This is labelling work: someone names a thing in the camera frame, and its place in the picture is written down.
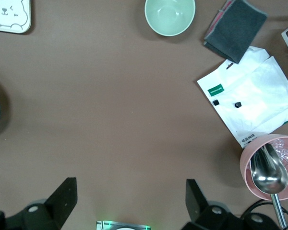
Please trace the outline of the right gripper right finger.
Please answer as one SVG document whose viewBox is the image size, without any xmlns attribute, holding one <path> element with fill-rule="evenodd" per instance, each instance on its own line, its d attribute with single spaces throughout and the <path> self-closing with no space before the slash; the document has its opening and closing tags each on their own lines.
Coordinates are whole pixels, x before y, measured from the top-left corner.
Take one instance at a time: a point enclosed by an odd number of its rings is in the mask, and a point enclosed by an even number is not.
<svg viewBox="0 0 288 230">
<path fill-rule="evenodd" d="M 238 218 L 226 205 L 208 202 L 194 179 L 186 180 L 185 204 L 191 221 L 184 230 L 278 230 L 267 215 L 250 213 Z"/>
</svg>

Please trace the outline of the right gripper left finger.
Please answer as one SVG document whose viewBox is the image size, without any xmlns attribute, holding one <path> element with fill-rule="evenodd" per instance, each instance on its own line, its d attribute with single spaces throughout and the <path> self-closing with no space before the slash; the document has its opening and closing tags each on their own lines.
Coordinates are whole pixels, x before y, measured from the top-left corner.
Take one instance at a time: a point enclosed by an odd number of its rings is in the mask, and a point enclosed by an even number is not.
<svg viewBox="0 0 288 230">
<path fill-rule="evenodd" d="M 0 230 L 60 230 L 77 204 L 77 180 L 69 177 L 44 203 L 33 203 L 11 217 L 0 211 Z"/>
</svg>

